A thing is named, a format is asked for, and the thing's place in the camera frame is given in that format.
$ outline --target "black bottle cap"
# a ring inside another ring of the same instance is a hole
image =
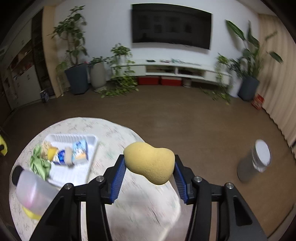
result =
[[[20,174],[22,173],[24,169],[21,166],[16,166],[15,169],[12,172],[12,176],[11,176],[11,181],[13,183],[13,185],[17,185],[18,180],[20,178]]]

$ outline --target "white tray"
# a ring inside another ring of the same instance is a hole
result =
[[[88,146],[88,162],[73,165],[71,167],[56,165],[52,163],[47,181],[55,186],[62,187],[66,183],[73,183],[74,186],[82,185],[87,182],[89,170],[91,168],[98,138],[94,135],[75,135],[75,134],[49,134],[44,140],[49,141],[52,146],[59,150],[65,147],[72,147],[74,142],[85,139]]]

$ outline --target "beige curtain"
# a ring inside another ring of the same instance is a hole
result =
[[[259,15],[260,43],[271,38],[266,51],[275,51],[283,59],[280,64],[268,56],[258,80],[258,94],[264,97],[263,108],[278,125],[290,146],[296,139],[296,44],[278,17]]]

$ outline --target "white tablecloth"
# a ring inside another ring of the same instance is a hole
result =
[[[34,147],[48,134],[94,134],[99,143],[88,182],[103,175],[115,164],[118,155],[129,144],[142,138],[129,128],[97,118],[71,118],[60,121],[39,133],[25,147],[14,167],[30,169],[30,156]],[[13,222],[23,241],[30,239],[38,221],[28,218],[17,200],[15,186],[9,182],[9,204]],[[156,186],[145,177],[126,170],[118,199],[106,205],[113,240],[158,241],[163,240],[180,216],[180,199],[170,182]],[[87,240],[85,203],[81,204],[82,241]]]

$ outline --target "television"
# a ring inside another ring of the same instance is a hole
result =
[[[210,49],[212,14],[172,4],[132,4],[133,43],[157,42]]]

